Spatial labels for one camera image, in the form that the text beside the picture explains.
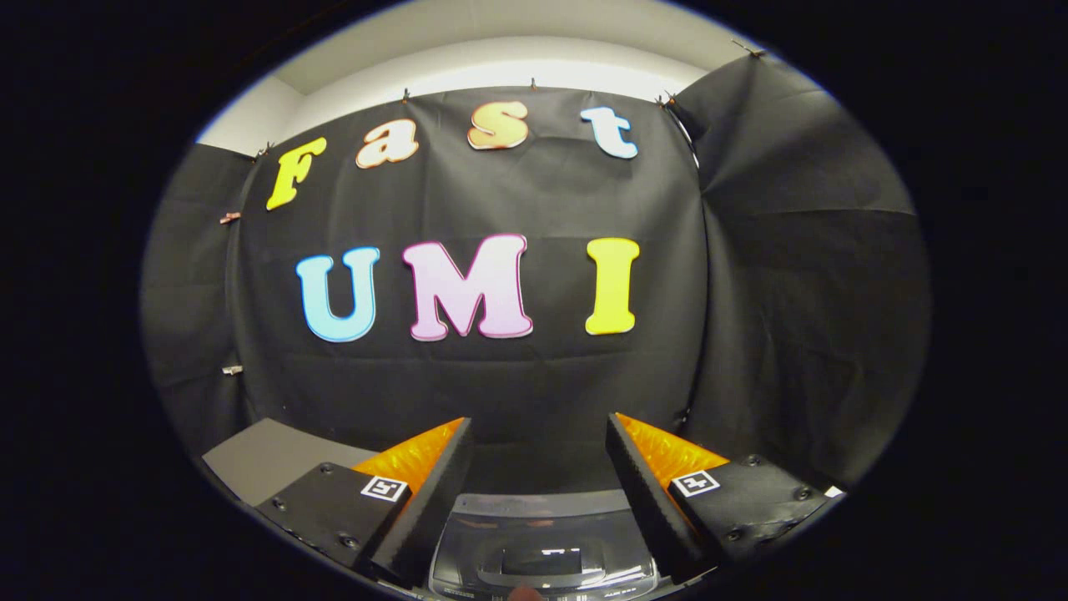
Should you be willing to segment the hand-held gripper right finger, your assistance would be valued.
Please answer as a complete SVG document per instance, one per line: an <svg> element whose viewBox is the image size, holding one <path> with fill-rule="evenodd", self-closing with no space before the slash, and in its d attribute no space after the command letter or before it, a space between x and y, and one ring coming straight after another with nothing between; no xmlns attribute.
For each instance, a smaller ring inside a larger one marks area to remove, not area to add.
<svg viewBox="0 0 1068 601"><path fill-rule="evenodd" d="M657 569L675 584L774 555L829 510L824 491L758 454L732 461L621 413L607 418L604 445Z"/></svg>

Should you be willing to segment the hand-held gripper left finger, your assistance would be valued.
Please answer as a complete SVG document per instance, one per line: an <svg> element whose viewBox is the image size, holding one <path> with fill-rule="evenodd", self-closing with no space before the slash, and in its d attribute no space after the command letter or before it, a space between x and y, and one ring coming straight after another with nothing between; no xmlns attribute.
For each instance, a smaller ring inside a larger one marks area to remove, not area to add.
<svg viewBox="0 0 1068 601"><path fill-rule="evenodd" d="M312 466L256 511L348 572L420 587L461 493L471 450L471 420L451 420L355 466Z"/></svg>

